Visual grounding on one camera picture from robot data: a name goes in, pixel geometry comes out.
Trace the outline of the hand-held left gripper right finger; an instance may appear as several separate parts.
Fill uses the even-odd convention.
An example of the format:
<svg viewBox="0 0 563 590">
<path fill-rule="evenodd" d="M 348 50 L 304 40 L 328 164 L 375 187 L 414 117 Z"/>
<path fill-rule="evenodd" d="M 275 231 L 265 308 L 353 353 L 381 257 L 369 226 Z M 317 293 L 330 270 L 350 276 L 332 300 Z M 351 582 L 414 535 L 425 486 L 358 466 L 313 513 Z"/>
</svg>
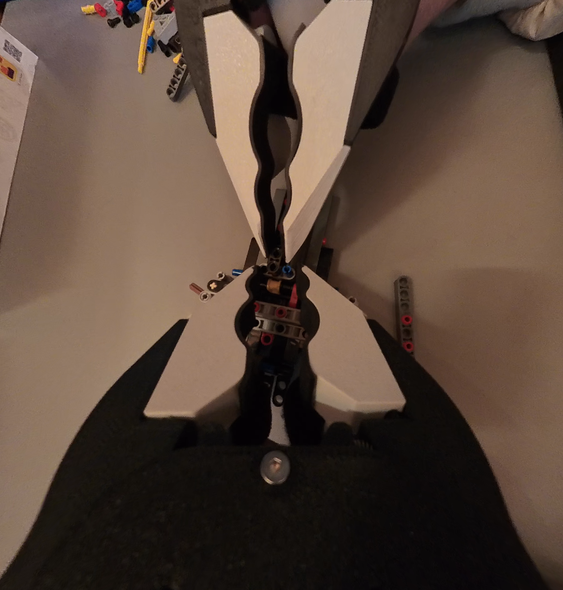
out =
<svg viewBox="0 0 563 590">
<path fill-rule="evenodd" d="M 402 410 L 405 398 L 366 315 L 312 270 L 303 271 L 307 300 L 319 317 L 307 346 L 315 410 L 325 421 L 361 421 Z"/>
</svg>

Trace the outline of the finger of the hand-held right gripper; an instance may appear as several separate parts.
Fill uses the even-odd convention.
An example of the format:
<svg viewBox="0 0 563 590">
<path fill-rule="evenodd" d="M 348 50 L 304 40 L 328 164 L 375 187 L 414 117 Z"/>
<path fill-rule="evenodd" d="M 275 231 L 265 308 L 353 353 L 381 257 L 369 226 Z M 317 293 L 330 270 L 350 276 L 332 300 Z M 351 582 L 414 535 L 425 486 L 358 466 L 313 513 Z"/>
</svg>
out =
<svg viewBox="0 0 563 590">
<path fill-rule="evenodd" d="M 283 50 L 269 26 L 250 28 L 234 11 L 205 16 L 215 137 L 245 217 L 264 256 L 276 248 L 271 197 L 275 159 L 268 137 Z"/>
<path fill-rule="evenodd" d="M 345 135 L 371 11 L 372 1 L 331 1 L 295 40 L 290 81 L 300 133 L 287 169 L 287 259 L 306 240 L 351 150 Z"/>
</svg>

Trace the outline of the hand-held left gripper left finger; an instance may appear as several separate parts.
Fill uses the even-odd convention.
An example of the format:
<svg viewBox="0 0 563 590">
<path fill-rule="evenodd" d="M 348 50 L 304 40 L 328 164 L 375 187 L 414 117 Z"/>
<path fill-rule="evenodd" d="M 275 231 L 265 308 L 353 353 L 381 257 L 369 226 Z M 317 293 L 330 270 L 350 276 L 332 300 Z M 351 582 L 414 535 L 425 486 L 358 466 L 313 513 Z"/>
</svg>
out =
<svg viewBox="0 0 563 590">
<path fill-rule="evenodd" d="M 236 418 L 247 347 L 235 321 L 250 300 L 245 270 L 190 316 L 152 393 L 148 418 Z"/>
</svg>

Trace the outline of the dark toy beam red pins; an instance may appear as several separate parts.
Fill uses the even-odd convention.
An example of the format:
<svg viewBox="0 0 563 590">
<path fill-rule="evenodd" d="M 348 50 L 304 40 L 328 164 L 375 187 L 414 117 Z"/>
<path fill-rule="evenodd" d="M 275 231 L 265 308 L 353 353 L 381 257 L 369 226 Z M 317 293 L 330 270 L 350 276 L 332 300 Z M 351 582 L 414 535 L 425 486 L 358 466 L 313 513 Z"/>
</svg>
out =
<svg viewBox="0 0 563 590">
<path fill-rule="evenodd" d="M 415 356 L 414 291 L 412 279 L 400 275 L 394 281 L 395 338 L 411 357 Z"/>
</svg>

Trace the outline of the black grey toy brick chassis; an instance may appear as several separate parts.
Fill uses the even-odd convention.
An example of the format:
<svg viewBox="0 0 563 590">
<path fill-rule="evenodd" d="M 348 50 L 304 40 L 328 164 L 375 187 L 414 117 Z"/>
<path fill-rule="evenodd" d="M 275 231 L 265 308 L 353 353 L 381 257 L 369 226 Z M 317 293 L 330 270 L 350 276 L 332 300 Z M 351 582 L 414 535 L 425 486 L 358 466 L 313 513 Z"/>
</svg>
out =
<svg viewBox="0 0 563 590">
<path fill-rule="evenodd" d="M 255 240 L 251 240 L 244 267 L 248 269 L 257 265 L 261 268 L 257 276 L 260 282 L 253 295 L 255 324 L 246 342 L 260 360 L 258 373 L 270 387 L 271 402 L 276 408 L 283 406 L 285 391 L 292 381 L 295 365 L 307 337 L 300 320 L 301 302 L 297 294 L 296 265 L 300 262 L 289 262 L 281 243 L 281 217 L 288 210 L 286 194 L 285 189 L 278 189 L 273 197 L 278 222 L 276 247 L 264 258 L 256 243 L 253 244 Z M 326 281 L 334 252 L 327 245 L 326 234 L 335 200 L 334 195 L 327 197 L 307 238 L 306 254 L 300 259 Z M 201 302 L 206 303 L 242 272 L 241 269 L 233 269 L 230 274 L 221 271 L 208 281 L 206 288 L 190 283 L 189 289 Z"/>
</svg>

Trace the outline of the grey desk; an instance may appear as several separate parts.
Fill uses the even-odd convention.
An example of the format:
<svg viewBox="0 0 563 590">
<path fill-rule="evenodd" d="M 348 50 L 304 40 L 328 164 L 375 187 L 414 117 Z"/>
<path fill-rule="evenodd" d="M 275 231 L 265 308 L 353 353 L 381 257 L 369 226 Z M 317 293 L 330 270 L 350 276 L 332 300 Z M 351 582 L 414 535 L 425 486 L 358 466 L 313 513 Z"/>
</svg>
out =
<svg viewBox="0 0 563 590">
<path fill-rule="evenodd" d="M 38 57 L 0 242 L 0 575 L 101 396 L 252 234 L 196 94 L 166 97 L 139 28 L 12 2 Z M 545 45 L 495 19 L 430 31 L 336 184 L 331 281 L 394 330 L 487 454 L 523 542 L 563 589 L 563 120 Z"/>
</svg>

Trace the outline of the pile of toy brick pieces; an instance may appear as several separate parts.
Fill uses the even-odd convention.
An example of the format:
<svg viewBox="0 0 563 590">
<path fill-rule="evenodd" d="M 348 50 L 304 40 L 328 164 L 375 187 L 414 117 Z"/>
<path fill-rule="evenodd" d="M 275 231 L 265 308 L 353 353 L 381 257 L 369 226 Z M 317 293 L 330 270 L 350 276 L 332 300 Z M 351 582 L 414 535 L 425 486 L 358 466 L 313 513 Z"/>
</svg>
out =
<svg viewBox="0 0 563 590">
<path fill-rule="evenodd" d="M 132 28 L 141 24 L 136 58 L 138 74 L 145 72 L 147 58 L 155 51 L 174 63 L 166 95 L 171 102 L 180 100 L 189 71 L 182 53 L 182 43 L 173 1 L 89 1 L 81 5 L 82 14 L 97 15 L 110 28 L 123 25 Z"/>
</svg>

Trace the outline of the yellow car instruction booklet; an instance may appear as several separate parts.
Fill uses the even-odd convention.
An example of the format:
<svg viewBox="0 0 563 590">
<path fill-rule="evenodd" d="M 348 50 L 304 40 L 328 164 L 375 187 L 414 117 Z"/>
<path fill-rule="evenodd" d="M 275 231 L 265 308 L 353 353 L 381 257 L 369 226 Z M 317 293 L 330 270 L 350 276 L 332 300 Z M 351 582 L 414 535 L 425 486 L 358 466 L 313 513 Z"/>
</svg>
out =
<svg viewBox="0 0 563 590">
<path fill-rule="evenodd" d="M 0 239 L 38 57 L 0 26 Z"/>
</svg>

